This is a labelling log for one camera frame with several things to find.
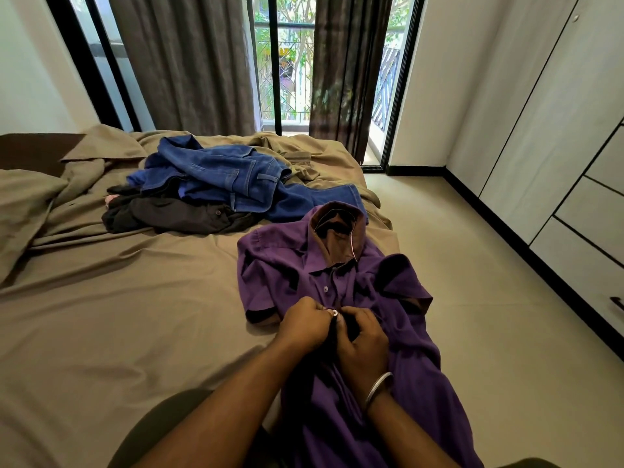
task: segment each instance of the bracelet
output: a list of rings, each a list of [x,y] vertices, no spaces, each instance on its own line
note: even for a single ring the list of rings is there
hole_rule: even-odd
[[[375,381],[375,384],[372,386],[371,391],[370,393],[368,393],[368,397],[366,398],[366,401],[364,403],[364,412],[368,410],[368,406],[370,406],[370,402],[373,400],[373,398],[377,394],[377,390],[379,389],[379,386],[381,386],[381,383],[383,383],[389,377],[392,377],[392,373],[388,371],[382,374],[378,378],[378,380]]]

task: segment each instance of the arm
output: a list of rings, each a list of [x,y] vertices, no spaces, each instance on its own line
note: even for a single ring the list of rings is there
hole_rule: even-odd
[[[353,342],[349,341],[345,320],[338,315],[341,372],[394,462],[399,468],[459,468],[385,387],[378,391],[368,408],[364,407],[371,387],[386,372],[388,338],[369,309],[343,307],[342,312],[354,315],[360,334]]]
[[[332,314],[304,297],[286,312],[271,344],[220,385],[136,464],[136,468],[236,467],[272,401],[301,358],[319,346]]]

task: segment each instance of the drawer handle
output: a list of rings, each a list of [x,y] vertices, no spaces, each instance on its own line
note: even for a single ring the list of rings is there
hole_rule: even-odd
[[[624,310],[624,304],[622,303],[622,299],[619,297],[610,297],[612,302],[617,305],[620,309]]]

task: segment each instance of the beige bed sheet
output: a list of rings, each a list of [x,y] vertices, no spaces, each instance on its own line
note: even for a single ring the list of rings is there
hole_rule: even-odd
[[[110,235],[100,222],[105,189],[162,136],[180,133],[100,125],[65,157],[67,186],[0,290],[0,466],[104,467],[154,405],[215,387],[273,338],[276,328],[246,322],[238,296],[244,233]],[[378,198],[339,143],[271,133],[198,139],[254,145],[309,187],[355,183],[368,236],[398,252]]]

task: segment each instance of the hand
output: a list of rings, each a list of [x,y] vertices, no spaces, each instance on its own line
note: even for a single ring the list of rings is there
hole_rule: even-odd
[[[352,343],[347,335],[345,318],[338,315],[340,370],[356,401],[364,410],[368,393],[388,366],[388,337],[369,309],[343,307],[341,311],[353,315],[360,328],[359,335]]]
[[[327,338],[333,314],[312,297],[302,297],[289,308],[275,337],[276,344],[282,344],[289,351],[296,351],[303,358]]]

